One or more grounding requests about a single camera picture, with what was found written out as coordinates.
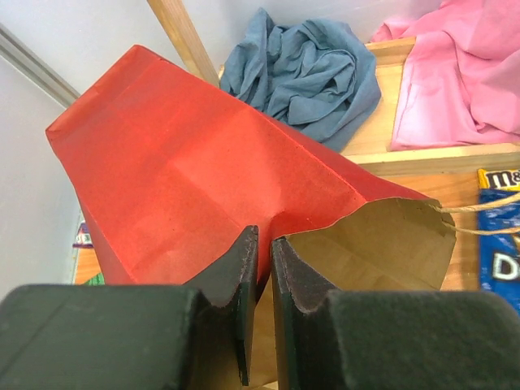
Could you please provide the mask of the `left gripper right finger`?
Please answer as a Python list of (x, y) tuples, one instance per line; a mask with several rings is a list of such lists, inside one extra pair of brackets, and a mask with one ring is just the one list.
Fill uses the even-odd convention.
[(281, 389), (516, 389), (519, 317), (490, 292), (345, 291), (271, 245)]

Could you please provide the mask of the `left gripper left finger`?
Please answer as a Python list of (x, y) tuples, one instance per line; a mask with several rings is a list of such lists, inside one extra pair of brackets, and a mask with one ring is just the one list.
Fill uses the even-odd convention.
[(240, 389), (258, 228), (182, 285), (29, 284), (1, 304), (4, 389)]

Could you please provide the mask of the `blue snack packet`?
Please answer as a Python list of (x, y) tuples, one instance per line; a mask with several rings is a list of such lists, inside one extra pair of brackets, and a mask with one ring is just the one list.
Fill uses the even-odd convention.
[[(519, 226), (517, 201), (480, 211), (477, 228), (495, 231)], [(505, 233), (479, 237), (479, 284), (484, 291), (504, 298), (519, 310), (519, 234)]]

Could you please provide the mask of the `brown red paper bag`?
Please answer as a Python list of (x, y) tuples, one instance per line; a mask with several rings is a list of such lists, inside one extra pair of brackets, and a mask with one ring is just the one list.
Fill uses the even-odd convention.
[[(455, 245), (437, 200), (379, 178), (331, 149), (133, 46), (45, 132), (78, 197), (106, 280), (182, 284), (258, 228), (256, 323), (251, 366), (277, 367), (271, 245), (297, 255), (345, 291), (444, 292)], [(288, 160), (275, 169), (279, 205), (258, 224), (197, 167), (217, 171), (261, 140)]]

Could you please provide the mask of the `yellow M&M's packet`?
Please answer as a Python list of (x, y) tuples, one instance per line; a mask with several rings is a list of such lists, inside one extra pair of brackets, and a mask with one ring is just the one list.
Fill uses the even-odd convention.
[(477, 170), (477, 175), (481, 189), (497, 189), (513, 192), (518, 192), (520, 189), (519, 169), (489, 171), (480, 168)]

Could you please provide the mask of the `green snack packet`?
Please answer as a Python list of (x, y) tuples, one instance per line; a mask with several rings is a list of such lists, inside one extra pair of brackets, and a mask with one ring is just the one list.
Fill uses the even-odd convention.
[(105, 284), (105, 279), (104, 279), (104, 275), (101, 272), (98, 272), (96, 275), (87, 279), (84, 282), (84, 285), (88, 285), (88, 286), (100, 286), (100, 285), (104, 285), (104, 284)]

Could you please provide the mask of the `purple Fox's berries bag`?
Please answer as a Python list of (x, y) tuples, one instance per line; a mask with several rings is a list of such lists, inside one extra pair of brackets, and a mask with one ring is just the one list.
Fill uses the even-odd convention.
[(75, 240), (72, 244), (77, 249), (92, 249), (93, 241), (85, 221), (79, 224)]

